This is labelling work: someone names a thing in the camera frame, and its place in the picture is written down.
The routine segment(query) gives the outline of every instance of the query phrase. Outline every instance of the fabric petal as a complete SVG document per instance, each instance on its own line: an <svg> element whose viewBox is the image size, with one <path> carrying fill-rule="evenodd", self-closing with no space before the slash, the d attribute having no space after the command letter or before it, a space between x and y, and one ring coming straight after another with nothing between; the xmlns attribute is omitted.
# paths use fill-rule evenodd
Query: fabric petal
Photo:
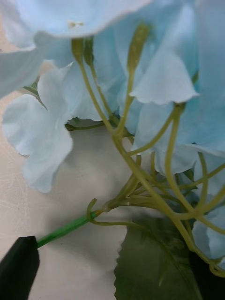
<svg viewBox="0 0 225 300"><path fill-rule="evenodd" d="M155 169L162 175L165 175L165 155L163 151L156 152ZM191 169L196 161L196 155L196 151L191 151L185 146L176 147L172 155L171 172L177 174Z"/></svg>
<svg viewBox="0 0 225 300"><path fill-rule="evenodd" d="M222 164L225 164L225 158L223 157L217 157L205 152L203 152L203 155L206 162L208 173L214 171ZM199 157L197 157L197 161L194 168L194 180L196 181L202 178L202 176L203 173L202 173L201 162ZM225 169L221 170L219 173L211 177L208 180L208 193L212 195L216 195L224 185L224 178L225 178Z"/></svg>
<svg viewBox="0 0 225 300"><path fill-rule="evenodd" d="M172 104L160 106L150 103L142 105L132 150L136 150L149 143L162 128L172 110ZM154 150L166 151L170 131L171 126L153 147Z"/></svg>
<svg viewBox="0 0 225 300"><path fill-rule="evenodd" d="M225 229L225 207L221 206L214 210L215 216L208 215L210 222L221 229ZM211 228L207 228L207 235L209 237L209 247L211 257L219 258L225 255L225 235L220 234Z"/></svg>
<svg viewBox="0 0 225 300"><path fill-rule="evenodd" d="M41 102L55 119L62 119L64 123L71 119L67 103L62 96L62 81L69 67L52 69L41 75L37 90Z"/></svg>
<svg viewBox="0 0 225 300"><path fill-rule="evenodd" d="M118 109L116 95L123 88L126 77L116 53L112 28L94 37L93 54L97 82L110 109L114 112Z"/></svg>
<svg viewBox="0 0 225 300"><path fill-rule="evenodd" d="M2 131L22 155L31 155L46 133L47 110L32 95L23 95L9 104L3 114Z"/></svg>
<svg viewBox="0 0 225 300"><path fill-rule="evenodd" d="M199 40L199 86L201 106L197 143L217 141L225 151L225 2L223 0L199 1L196 6Z"/></svg>
<svg viewBox="0 0 225 300"><path fill-rule="evenodd" d="M196 246L208 257L211 258L209 237L206 234L207 226L202 222L195 221L192 229L192 234Z"/></svg>
<svg viewBox="0 0 225 300"><path fill-rule="evenodd" d="M46 60L51 60L58 67L63 68L74 61L71 49L70 39L55 40L49 45L48 53L45 56Z"/></svg>
<svg viewBox="0 0 225 300"><path fill-rule="evenodd" d="M38 92L46 105L31 95L11 103L3 116L6 138L23 154L29 155L23 175L31 188L49 192L56 172L71 151L73 142L65 128L70 115L60 92L60 82L67 70L53 69L41 76Z"/></svg>
<svg viewBox="0 0 225 300"><path fill-rule="evenodd" d="M187 103L185 111L180 117L180 125L176 136L176 146L194 142L197 109L198 99L190 100ZM142 105L132 150L136 150L149 143L158 134L172 111L172 103L167 105L157 105L154 103ZM149 150L150 152L153 149L166 152L171 128L172 125L169 125L158 142Z"/></svg>
<svg viewBox="0 0 225 300"><path fill-rule="evenodd" d="M212 224L225 229L224 216L225 207L221 206L204 217ZM212 230L199 221L195 221L192 233L195 244L208 258L216 259L225 255L225 235ZM219 265L223 268L224 262L222 261Z"/></svg>
<svg viewBox="0 0 225 300"><path fill-rule="evenodd" d="M0 10L8 41L19 48L32 46L33 33L21 20L16 0L1 0Z"/></svg>
<svg viewBox="0 0 225 300"><path fill-rule="evenodd" d="M85 69L95 97L105 116L107 116L107 112L104 108L102 99L91 75L90 68L86 64ZM76 61L70 67L70 70L68 71L62 82L62 93L68 104L68 109L72 117L101 121L101 117L99 116L92 102L91 96L85 85L80 67Z"/></svg>
<svg viewBox="0 0 225 300"><path fill-rule="evenodd" d="M34 31L68 38L96 34L152 0L17 0L22 20ZM42 38L48 34L40 33Z"/></svg>
<svg viewBox="0 0 225 300"><path fill-rule="evenodd" d="M0 53L0 98L35 81L45 52L39 48Z"/></svg>
<svg viewBox="0 0 225 300"><path fill-rule="evenodd" d="M186 102L198 95L191 81L196 62L195 12L189 1L168 27L143 78L130 95L142 103Z"/></svg>

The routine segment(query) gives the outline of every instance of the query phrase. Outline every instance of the beige background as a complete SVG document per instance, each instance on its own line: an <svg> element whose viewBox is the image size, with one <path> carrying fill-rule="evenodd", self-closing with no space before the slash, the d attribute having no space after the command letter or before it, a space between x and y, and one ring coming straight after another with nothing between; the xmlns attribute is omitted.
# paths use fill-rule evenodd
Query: beige background
<svg viewBox="0 0 225 300"><path fill-rule="evenodd" d="M13 50L0 32L0 48ZM0 115L21 95L0 101ZM18 236L38 238L81 217L92 198L98 206L116 196L130 171L104 128L73 132L74 149L62 164L52 192L29 189L21 166L23 157L0 131L0 258ZM119 209L107 219L125 219L131 210ZM114 273L124 227L85 225L40 249L41 265L30 300L114 300Z"/></svg>

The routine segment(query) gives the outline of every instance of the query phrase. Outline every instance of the flower cluster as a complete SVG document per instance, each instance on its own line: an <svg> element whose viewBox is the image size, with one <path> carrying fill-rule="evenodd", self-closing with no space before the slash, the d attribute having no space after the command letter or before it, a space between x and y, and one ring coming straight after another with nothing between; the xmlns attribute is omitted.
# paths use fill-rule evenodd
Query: flower cluster
<svg viewBox="0 0 225 300"><path fill-rule="evenodd" d="M195 218L191 235L203 259L219 259L225 270L225 2L1 0L0 8L7 38L20 48L0 54L0 96L32 84L43 60L55 65L38 82L41 102L21 96L3 116L5 136L29 156L29 185L51 190L72 149L68 120L103 120L189 248L197 251L184 223ZM132 140L126 154L124 133ZM145 152L152 174L131 158ZM177 199L179 212L145 186L157 174L167 185L155 186ZM193 193L196 209L186 197Z"/></svg>

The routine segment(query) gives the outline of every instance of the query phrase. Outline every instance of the light blue petal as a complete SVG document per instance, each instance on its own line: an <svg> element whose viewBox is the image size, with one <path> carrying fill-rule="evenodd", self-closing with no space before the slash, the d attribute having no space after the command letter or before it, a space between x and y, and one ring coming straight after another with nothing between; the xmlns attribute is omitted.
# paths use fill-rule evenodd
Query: light blue petal
<svg viewBox="0 0 225 300"><path fill-rule="evenodd" d="M142 103L186 102L196 97L191 76L196 71L197 44L193 4L184 2L131 96Z"/></svg>
<svg viewBox="0 0 225 300"><path fill-rule="evenodd" d="M223 157L217 157L208 153L203 152L206 166L207 166L207 171L208 173L212 172L219 166L225 163L225 158ZM202 173L202 166L199 157L197 158L195 168L194 168L194 179L195 181L202 178L203 173ZM225 169L214 175L208 180L208 193L212 195L216 195L219 190L222 188L224 185L224 178L225 178Z"/></svg>
<svg viewBox="0 0 225 300"><path fill-rule="evenodd" d="M102 99L91 75L90 68L86 64L85 69L96 99L105 116L107 116L107 112L104 108ZM68 71L62 82L62 93L68 104L68 109L72 117L101 121L101 117L99 116L92 102L91 96L83 80L80 67L76 61L70 67L70 70Z"/></svg>
<svg viewBox="0 0 225 300"><path fill-rule="evenodd" d="M117 95L124 87L125 74L115 49L113 29L109 28L94 37L94 67L97 82L110 109L118 109Z"/></svg>
<svg viewBox="0 0 225 300"><path fill-rule="evenodd" d="M63 119L64 123L71 119L67 103L62 96L62 82L65 78L69 67L57 69L54 68L41 75L37 91L41 102L51 113L54 119Z"/></svg>
<svg viewBox="0 0 225 300"><path fill-rule="evenodd" d="M32 30L72 38L96 34L150 2L151 0L17 0L17 7L22 20ZM70 29L71 22L77 25Z"/></svg>
<svg viewBox="0 0 225 300"><path fill-rule="evenodd" d="M52 63L58 68L63 68L74 61L71 49L70 39L55 40L49 45L49 50L45 56L46 60L52 60Z"/></svg>
<svg viewBox="0 0 225 300"><path fill-rule="evenodd" d="M192 229L192 234L196 246L208 257L211 258L209 237L206 233L207 226L202 222L195 221Z"/></svg>
<svg viewBox="0 0 225 300"><path fill-rule="evenodd" d="M8 41L19 48L33 45L33 33L21 20L15 0L1 0L0 10Z"/></svg>
<svg viewBox="0 0 225 300"><path fill-rule="evenodd" d="M3 116L4 135L19 153L29 155L22 169L25 179L31 188L44 193L51 190L73 144L65 128L70 115L60 92L63 72L54 69L40 78L38 92L47 109L33 96L24 95Z"/></svg>
<svg viewBox="0 0 225 300"><path fill-rule="evenodd" d="M225 229L225 206L214 210L215 216L208 215L209 221L221 229ZM211 228L207 228L209 237L209 247L212 258L218 258L225 255L225 235L220 234Z"/></svg>
<svg viewBox="0 0 225 300"><path fill-rule="evenodd" d="M40 140L47 132L47 119L48 112L37 99L23 95L7 106L2 131L18 153L31 155L39 148Z"/></svg>
<svg viewBox="0 0 225 300"><path fill-rule="evenodd" d="M196 6L199 39L201 106L196 143L225 151L225 1L200 1Z"/></svg>
<svg viewBox="0 0 225 300"><path fill-rule="evenodd" d="M0 53L0 98L35 81L45 52L39 48Z"/></svg>
<svg viewBox="0 0 225 300"><path fill-rule="evenodd" d="M190 100L187 103L185 111L180 117L176 145L194 142L197 123L197 108L198 99ZM142 105L132 150L140 148L149 143L163 127L172 110L172 103L167 105L157 105L154 103ZM159 141L153 146L154 150L166 152L168 141L170 139L171 128L172 126L170 125Z"/></svg>
<svg viewBox="0 0 225 300"><path fill-rule="evenodd" d="M162 128L172 110L172 104L156 105L154 103L150 103L142 105L132 150L149 143ZM153 149L161 150L163 152L166 151L170 131L171 126L167 129Z"/></svg>
<svg viewBox="0 0 225 300"><path fill-rule="evenodd" d="M225 206L211 211L204 217L212 224L225 229ZM225 255L225 235L199 221L195 221L192 233L195 244L208 258L216 259Z"/></svg>
<svg viewBox="0 0 225 300"><path fill-rule="evenodd" d="M196 161L196 151L191 151L185 146L178 146L173 151L171 172L181 173L193 167ZM165 175L165 152L157 151L155 155L155 169Z"/></svg>

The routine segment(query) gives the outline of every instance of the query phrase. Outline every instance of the green wire stem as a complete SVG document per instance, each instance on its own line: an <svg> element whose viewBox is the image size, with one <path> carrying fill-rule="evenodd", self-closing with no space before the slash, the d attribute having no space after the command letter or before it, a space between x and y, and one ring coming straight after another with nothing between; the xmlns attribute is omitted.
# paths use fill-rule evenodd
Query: green wire stem
<svg viewBox="0 0 225 300"><path fill-rule="evenodd" d="M99 216L101 213L102 213L101 210L95 210L90 215L91 215L91 218L94 219L97 216ZM90 220L87 218L87 216L83 216L83 217L61 227L60 229L53 231L52 233L44 236L43 238L39 239L37 241L37 247L41 248L42 246L52 242L53 240L57 240L65 235L71 233L75 229L78 229L79 227L87 224L89 221Z"/></svg>

